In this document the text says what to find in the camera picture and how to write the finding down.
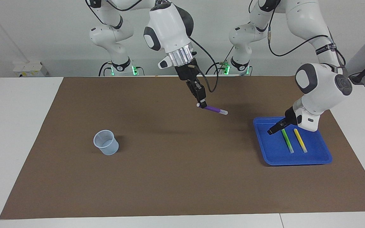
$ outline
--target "white power box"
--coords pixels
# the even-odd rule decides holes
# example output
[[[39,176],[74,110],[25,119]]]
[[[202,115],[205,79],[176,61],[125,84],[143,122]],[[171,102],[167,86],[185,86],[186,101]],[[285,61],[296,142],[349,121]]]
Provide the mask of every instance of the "white power box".
[[[20,77],[49,77],[49,72],[41,62],[15,64],[13,69],[16,76]]]

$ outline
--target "yellow marker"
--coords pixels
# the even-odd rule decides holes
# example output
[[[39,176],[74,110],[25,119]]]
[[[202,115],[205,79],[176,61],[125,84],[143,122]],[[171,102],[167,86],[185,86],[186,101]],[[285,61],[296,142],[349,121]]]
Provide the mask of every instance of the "yellow marker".
[[[305,147],[304,141],[302,140],[301,135],[298,132],[298,129],[294,128],[294,132],[295,132],[295,135],[297,136],[297,139],[298,139],[299,144],[302,147],[302,150],[304,151],[304,153],[308,153],[308,150]]]

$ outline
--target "brown table mat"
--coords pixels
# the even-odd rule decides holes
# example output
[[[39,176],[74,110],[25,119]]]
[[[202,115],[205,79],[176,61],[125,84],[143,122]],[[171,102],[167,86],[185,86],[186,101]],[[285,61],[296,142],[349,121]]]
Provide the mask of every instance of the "brown table mat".
[[[331,164],[263,161],[253,119],[301,95],[294,77],[221,78],[207,103],[224,116],[178,78],[65,78],[0,219],[365,211],[365,171],[329,111]],[[109,157],[93,145],[105,129]]]

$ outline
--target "green marker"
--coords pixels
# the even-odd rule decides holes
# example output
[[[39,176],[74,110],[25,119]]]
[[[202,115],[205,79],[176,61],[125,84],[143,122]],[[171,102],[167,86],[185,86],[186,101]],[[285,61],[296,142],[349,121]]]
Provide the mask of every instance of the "green marker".
[[[294,153],[294,149],[291,146],[290,139],[288,138],[285,129],[282,129],[281,132],[283,133],[285,142],[287,142],[288,149],[290,149],[291,154],[293,154]]]

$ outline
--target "plastic cup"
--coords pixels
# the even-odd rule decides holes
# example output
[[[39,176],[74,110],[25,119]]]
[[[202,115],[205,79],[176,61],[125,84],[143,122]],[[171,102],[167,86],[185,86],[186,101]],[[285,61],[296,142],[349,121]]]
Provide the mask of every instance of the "plastic cup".
[[[94,145],[105,155],[113,155],[119,149],[119,143],[110,130],[98,132],[94,137]]]

